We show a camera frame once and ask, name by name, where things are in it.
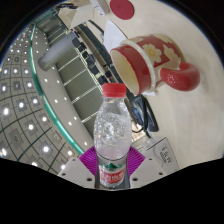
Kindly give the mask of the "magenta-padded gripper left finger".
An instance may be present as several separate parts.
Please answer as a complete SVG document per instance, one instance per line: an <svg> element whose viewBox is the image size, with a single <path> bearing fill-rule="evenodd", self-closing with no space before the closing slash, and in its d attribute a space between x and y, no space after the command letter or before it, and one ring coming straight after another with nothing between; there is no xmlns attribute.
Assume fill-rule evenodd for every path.
<svg viewBox="0 0 224 224"><path fill-rule="evenodd" d="M58 176L81 187L94 188L97 176L95 148L91 147L79 158L72 157Z"/></svg>

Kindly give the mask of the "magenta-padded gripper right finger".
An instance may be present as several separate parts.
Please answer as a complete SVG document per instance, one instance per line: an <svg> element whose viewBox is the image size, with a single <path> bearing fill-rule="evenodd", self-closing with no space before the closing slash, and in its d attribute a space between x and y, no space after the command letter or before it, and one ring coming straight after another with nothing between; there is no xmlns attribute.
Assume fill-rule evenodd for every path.
<svg viewBox="0 0 224 224"><path fill-rule="evenodd" d="M145 157L131 147L127 156L127 173L131 188L140 188L166 176L153 157Z"/></svg>

